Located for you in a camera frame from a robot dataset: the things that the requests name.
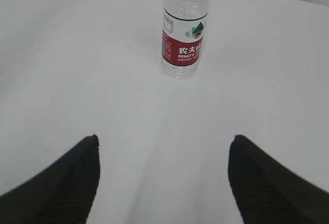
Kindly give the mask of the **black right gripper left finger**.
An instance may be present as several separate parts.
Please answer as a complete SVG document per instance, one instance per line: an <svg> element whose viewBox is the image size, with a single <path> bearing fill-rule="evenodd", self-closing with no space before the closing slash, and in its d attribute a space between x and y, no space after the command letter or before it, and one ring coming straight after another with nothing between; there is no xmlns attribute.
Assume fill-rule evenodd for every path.
<svg viewBox="0 0 329 224"><path fill-rule="evenodd" d="M86 223L100 180L99 140L87 136L1 195L1 223Z"/></svg>

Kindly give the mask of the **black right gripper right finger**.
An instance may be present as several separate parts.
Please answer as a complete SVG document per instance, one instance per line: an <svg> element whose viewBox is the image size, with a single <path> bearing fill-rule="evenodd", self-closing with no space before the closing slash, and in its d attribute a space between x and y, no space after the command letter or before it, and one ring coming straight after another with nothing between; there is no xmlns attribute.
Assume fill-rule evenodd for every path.
<svg viewBox="0 0 329 224"><path fill-rule="evenodd" d="M243 223L328 223L328 192L243 135L230 145L228 180Z"/></svg>

